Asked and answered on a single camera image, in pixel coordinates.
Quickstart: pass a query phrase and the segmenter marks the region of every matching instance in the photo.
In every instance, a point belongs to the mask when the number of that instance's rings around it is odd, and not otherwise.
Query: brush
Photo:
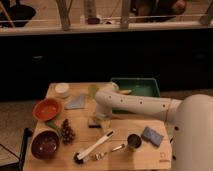
[[[106,140],[108,140],[112,135],[114,134],[114,131],[108,131],[104,136],[102,136],[95,144],[92,146],[88,147],[86,150],[76,153],[74,156],[74,160],[78,164],[83,164],[84,163],[84,158],[89,155],[96,147],[104,143]]]

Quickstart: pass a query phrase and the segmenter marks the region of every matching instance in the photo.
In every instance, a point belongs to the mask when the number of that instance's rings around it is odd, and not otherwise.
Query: dark bowl
[[[32,142],[31,152],[38,159],[50,159],[57,152],[59,137],[54,131],[43,131]]]

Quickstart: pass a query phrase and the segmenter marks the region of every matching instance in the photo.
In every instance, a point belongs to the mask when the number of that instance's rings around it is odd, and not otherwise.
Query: orange bowl
[[[56,117],[62,105],[54,98],[46,98],[38,102],[33,109],[33,116],[40,121],[48,121]]]

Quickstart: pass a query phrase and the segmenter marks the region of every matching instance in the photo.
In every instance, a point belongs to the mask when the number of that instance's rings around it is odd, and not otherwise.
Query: handle
[[[93,144],[92,146],[90,146],[89,148],[87,148],[86,150],[84,150],[83,152],[81,152],[80,154],[78,154],[77,158],[79,160],[83,159],[84,157],[86,157],[89,153],[91,153],[97,146],[101,145],[103,142],[105,142],[106,140],[108,140],[112,135],[113,135],[114,131],[110,131],[107,134],[105,134],[103,137],[101,137],[95,144]]]

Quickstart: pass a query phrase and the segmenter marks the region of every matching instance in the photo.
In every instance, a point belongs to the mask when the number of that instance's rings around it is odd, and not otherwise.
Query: white lid
[[[58,83],[55,86],[55,91],[57,93],[64,93],[67,92],[69,90],[69,84],[68,83]]]

